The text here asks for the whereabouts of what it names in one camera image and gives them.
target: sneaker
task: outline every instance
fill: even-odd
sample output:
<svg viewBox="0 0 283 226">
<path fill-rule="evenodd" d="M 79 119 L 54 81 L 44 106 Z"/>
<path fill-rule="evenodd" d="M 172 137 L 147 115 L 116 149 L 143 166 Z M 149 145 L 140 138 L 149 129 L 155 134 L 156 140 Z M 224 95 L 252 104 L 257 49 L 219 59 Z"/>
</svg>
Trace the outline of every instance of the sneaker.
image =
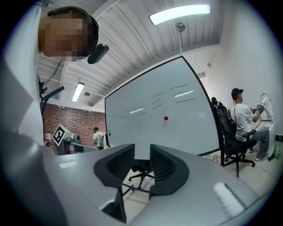
<svg viewBox="0 0 283 226">
<path fill-rule="evenodd" d="M 264 156 L 264 157 L 259 157 L 258 155 L 256 155 L 256 161 L 260 161 L 260 160 L 265 160 L 265 159 L 267 159 L 268 158 L 268 154 L 266 155 L 266 156 Z"/>
</svg>

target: whiteboard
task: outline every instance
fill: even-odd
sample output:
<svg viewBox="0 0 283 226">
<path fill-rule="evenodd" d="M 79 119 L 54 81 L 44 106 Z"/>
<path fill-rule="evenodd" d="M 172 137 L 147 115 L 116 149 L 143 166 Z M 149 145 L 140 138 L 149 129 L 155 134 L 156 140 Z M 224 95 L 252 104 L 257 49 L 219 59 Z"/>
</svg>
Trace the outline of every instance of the whiteboard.
<svg viewBox="0 0 283 226">
<path fill-rule="evenodd" d="M 135 159 L 149 159 L 150 144 L 191 154 L 219 150 L 210 101 L 196 76 L 178 57 L 106 97 L 109 145 L 134 143 Z"/>
</svg>

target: white cloth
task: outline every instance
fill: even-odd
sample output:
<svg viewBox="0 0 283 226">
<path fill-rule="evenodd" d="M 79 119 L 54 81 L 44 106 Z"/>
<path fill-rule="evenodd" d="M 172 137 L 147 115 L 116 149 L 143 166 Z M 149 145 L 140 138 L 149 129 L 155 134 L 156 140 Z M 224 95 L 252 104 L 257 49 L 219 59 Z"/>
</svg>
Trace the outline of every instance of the white cloth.
<svg viewBox="0 0 283 226">
<path fill-rule="evenodd" d="M 18 100 L 11 101 L 11 105 L 8 108 L 17 111 L 17 101 L 24 105 L 24 108 L 18 109 L 16 115 L 18 124 L 13 125 L 13 128 L 9 128 L 8 125 L 5 127 L 19 134 L 25 134 L 38 144 L 44 145 L 37 78 L 37 60 L 39 56 L 38 25 L 40 14 L 41 3 L 37 2 L 30 7 L 17 23 L 4 47 L 4 62 L 7 70 L 10 76 L 15 78 L 16 83 L 22 87 L 22 95 L 17 95 Z"/>
<path fill-rule="evenodd" d="M 100 131 L 98 131 L 95 134 L 93 134 L 93 139 L 94 139 L 94 141 L 96 141 L 95 147 L 103 147 L 103 145 L 102 145 L 102 143 L 103 143 L 102 142 L 102 138 L 103 138 L 104 135 L 105 134 L 100 132 Z"/>
<path fill-rule="evenodd" d="M 254 118 L 254 114 L 251 109 L 246 104 L 236 104 L 235 113 L 234 107 L 231 109 L 231 117 L 237 122 L 236 139 L 242 142 L 246 141 L 246 138 L 243 138 L 242 136 L 252 130 L 252 119 Z"/>
</svg>

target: brick wall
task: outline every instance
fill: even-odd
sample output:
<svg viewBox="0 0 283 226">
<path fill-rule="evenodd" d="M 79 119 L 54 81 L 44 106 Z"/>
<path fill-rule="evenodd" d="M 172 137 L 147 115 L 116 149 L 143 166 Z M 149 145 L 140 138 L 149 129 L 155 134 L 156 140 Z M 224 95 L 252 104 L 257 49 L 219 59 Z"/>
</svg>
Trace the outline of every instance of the brick wall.
<svg viewBox="0 0 283 226">
<path fill-rule="evenodd" d="M 106 133 L 105 116 L 100 112 L 88 112 L 75 108 L 59 108 L 47 104 L 44 111 L 44 134 L 55 132 L 59 124 L 80 135 L 81 143 L 93 146 L 93 129 Z"/>
</svg>

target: white t-shirt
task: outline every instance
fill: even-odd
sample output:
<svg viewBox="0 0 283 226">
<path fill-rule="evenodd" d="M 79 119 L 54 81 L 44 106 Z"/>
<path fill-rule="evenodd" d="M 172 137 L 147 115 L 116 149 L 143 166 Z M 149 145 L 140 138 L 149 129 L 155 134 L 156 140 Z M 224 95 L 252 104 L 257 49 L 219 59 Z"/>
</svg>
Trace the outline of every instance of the white t-shirt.
<svg viewBox="0 0 283 226">
<path fill-rule="evenodd" d="M 93 139 L 96 141 L 96 145 L 95 147 L 100 147 L 101 146 L 101 143 L 102 143 L 102 137 L 104 136 L 105 134 L 98 131 L 96 132 L 95 134 L 93 134 Z"/>
<path fill-rule="evenodd" d="M 243 138 L 242 135 L 252 130 L 252 119 L 254 118 L 254 114 L 252 113 L 251 109 L 246 104 L 236 104 L 235 114 L 236 114 L 236 119 L 237 119 L 236 139 L 244 142 L 246 141 L 246 138 Z M 231 117 L 236 122 L 235 114 L 234 114 L 234 107 L 233 107 L 231 109 Z"/>
<path fill-rule="evenodd" d="M 5 73 L 1 79 L 9 83 L 1 84 L 3 93 L 0 93 L 6 95 L 0 123 L 5 129 L 25 134 L 44 145 L 37 78 L 40 14 L 41 3 L 36 2 L 17 23 L 4 46 Z"/>
</svg>

